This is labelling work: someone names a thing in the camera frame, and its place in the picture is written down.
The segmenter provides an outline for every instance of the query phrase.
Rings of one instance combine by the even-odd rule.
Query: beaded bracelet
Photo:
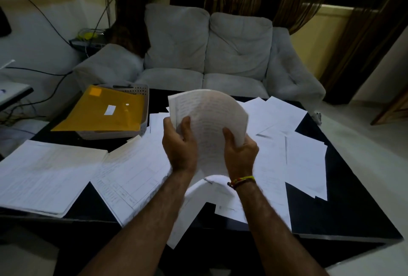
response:
[[[241,177],[238,179],[234,179],[233,181],[231,181],[230,183],[227,183],[228,186],[230,186],[232,189],[237,189],[237,187],[239,185],[242,185],[248,181],[253,181],[255,182],[255,177],[253,176],[245,176],[245,177]]]

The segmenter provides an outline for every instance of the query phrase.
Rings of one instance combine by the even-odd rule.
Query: sofa cushion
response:
[[[261,81],[268,67],[271,44],[269,19],[214,13],[210,18],[204,72]]]
[[[256,79],[228,74],[205,74],[203,89],[218,90],[230,96],[268,99],[264,85]]]
[[[197,7],[146,5],[144,20],[151,47],[144,67],[204,72],[209,19],[210,14]]]
[[[203,74],[185,69],[147,69],[135,83],[146,84],[153,89],[189,91],[201,89]]]

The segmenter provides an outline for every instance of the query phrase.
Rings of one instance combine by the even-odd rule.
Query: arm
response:
[[[244,145],[236,147],[234,135],[226,128],[224,137],[225,164],[231,180],[252,175],[259,151],[256,142],[247,135]],[[328,276],[292,235],[255,183],[244,183],[236,190],[266,275]]]
[[[183,138],[164,119],[163,147],[173,172],[146,207],[120,231],[80,276],[153,275],[197,167],[197,143],[190,118],[181,123]]]

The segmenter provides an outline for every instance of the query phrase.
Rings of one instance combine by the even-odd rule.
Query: yellow folder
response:
[[[51,131],[139,131],[145,97],[89,86],[68,117]]]

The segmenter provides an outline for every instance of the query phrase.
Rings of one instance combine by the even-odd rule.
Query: gray sofa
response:
[[[232,96],[297,100],[313,113],[325,90],[272,21],[196,7],[148,4],[151,48],[144,60],[108,44],[74,68],[82,90],[129,81],[154,89],[214,89]]]

